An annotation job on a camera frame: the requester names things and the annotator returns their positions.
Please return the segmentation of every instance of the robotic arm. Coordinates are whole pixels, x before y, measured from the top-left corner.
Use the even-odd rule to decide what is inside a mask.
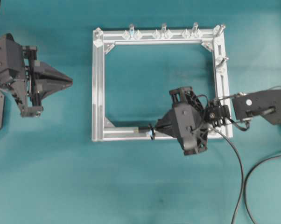
[[[233,124],[241,131],[249,128],[254,116],[262,116],[272,125],[281,124],[281,89],[269,89],[249,94],[235,94],[223,98],[215,98],[207,102],[203,108],[192,87],[181,87],[169,92],[173,104],[162,119],[153,128],[140,127],[140,132],[151,131],[154,139],[155,131],[177,138],[184,155],[198,154],[207,150],[209,128],[217,128]],[[221,100],[231,98],[235,111],[235,122],[231,119],[228,106]]]
[[[0,38],[0,129],[5,100],[3,92],[13,96],[22,117],[39,117],[43,111],[42,100],[72,84],[71,78],[37,60],[36,46],[22,46],[11,34]]]

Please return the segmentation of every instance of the black wire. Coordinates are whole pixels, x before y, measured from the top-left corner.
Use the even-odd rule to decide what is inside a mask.
[[[239,161],[239,165],[240,165],[240,170],[241,170],[241,188],[240,188],[240,193],[239,193],[239,197],[238,197],[238,201],[233,213],[233,218],[232,218],[232,222],[231,224],[234,224],[235,222],[235,218],[240,206],[240,202],[241,202],[241,198],[242,198],[242,194],[243,194],[243,190],[244,190],[244,172],[243,172],[243,165],[242,165],[242,161],[241,161],[241,157],[238,153],[238,150],[236,149],[236,147],[234,146],[234,144],[224,135],[222,134],[220,131],[216,130],[215,128],[211,128],[211,130],[215,131],[216,133],[220,134],[229,144],[230,146],[233,148],[235,154],[237,155],[238,161]]]
[[[246,187],[247,187],[248,178],[250,177],[250,175],[252,174],[252,172],[253,172],[259,165],[261,165],[262,163],[264,163],[264,162],[266,162],[266,161],[270,161],[270,160],[279,159],[279,158],[281,158],[281,155],[277,155],[277,156],[274,156],[274,157],[270,157],[270,158],[267,158],[267,159],[262,160],[261,162],[258,162],[256,165],[253,166],[253,168],[250,169],[250,171],[249,171],[248,174],[246,175],[246,178],[245,178],[245,181],[244,181],[244,192],[243,192],[243,195],[244,195],[244,204],[245,204],[245,208],[246,208],[246,210],[247,210],[247,213],[248,213],[249,217],[251,218],[251,221],[252,221],[254,224],[257,224],[257,222],[256,222],[256,220],[253,218],[252,213],[251,213],[251,211],[249,210],[248,205],[247,205]]]
[[[227,118],[236,128],[238,128],[239,130],[243,131],[243,132],[246,132],[249,127],[250,127],[250,124],[249,124],[249,121],[246,121],[245,122],[245,126],[246,127],[241,127],[237,124],[237,122],[233,121],[231,118]]]

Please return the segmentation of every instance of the teal table surface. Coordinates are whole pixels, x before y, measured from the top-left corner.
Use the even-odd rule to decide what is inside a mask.
[[[184,157],[175,140],[91,141],[92,31],[203,28],[225,23],[230,92],[281,85],[281,0],[3,0],[0,36],[37,45],[38,59],[74,80],[22,119],[7,95],[0,131],[0,224],[228,224],[240,170],[224,140]],[[168,90],[214,96],[211,54],[199,45],[121,46],[106,56],[106,114],[117,124],[154,121]],[[281,150],[281,126],[255,118],[233,129],[245,172]],[[259,168],[248,200],[262,224],[281,224],[281,160]],[[236,219],[249,224],[243,203]]]

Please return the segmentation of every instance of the aluminum frame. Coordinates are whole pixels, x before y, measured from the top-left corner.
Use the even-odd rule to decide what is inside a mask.
[[[105,55],[116,45],[143,44],[201,44],[212,53],[213,73],[216,97],[229,96],[229,82],[225,53],[225,25],[213,29],[199,29],[194,23],[191,29],[169,29],[162,24],[161,30],[135,30],[131,24],[129,30],[93,31],[93,69],[92,69],[92,141],[112,140],[150,140],[148,133],[139,133],[138,127],[115,127],[105,117]],[[222,100],[231,111],[229,99]],[[232,125],[219,128],[228,138],[233,136]],[[222,138],[211,132],[208,138]],[[166,134],[156,132],[155,139],[174,139]]]

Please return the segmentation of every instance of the metal screw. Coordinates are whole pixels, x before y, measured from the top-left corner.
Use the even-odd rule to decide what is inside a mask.
[[[40,115],[41,115],[41,112],[37,111],[35,116],[38,118],[38,117],[40,117]]]
[[[221,24],[220,28],[215,36],[219,37],[223,33],[224,29],[225,29],[225,24]]]
[[[161,37],[164,38],[165,32],[167,31],[167,24],[163,23],[161,25]]]
[[[246,105],[251,106],[253,104],[253,102],[250,99],[246,100]]]
[[[217,69],[220,69],[223,67],[223,65],[229,60],[228,57],[223,57],[223,59],[221,60],[221,62],[216,66]]]
[[[129,33],[130,37],[134,38],[134,25],[132,23],[129,25]]]
[[[198,28],[198,23],[197,22],[195,22],[194,24],[193,24],[193,27],[192,27],[192,34],[196,34],[197,33],[197,28]]]
[[[210,114],[209,114],[209,117],[210,117],[211,119],[214,119],[214,118],[215,118],[215,113],[210,113]]]

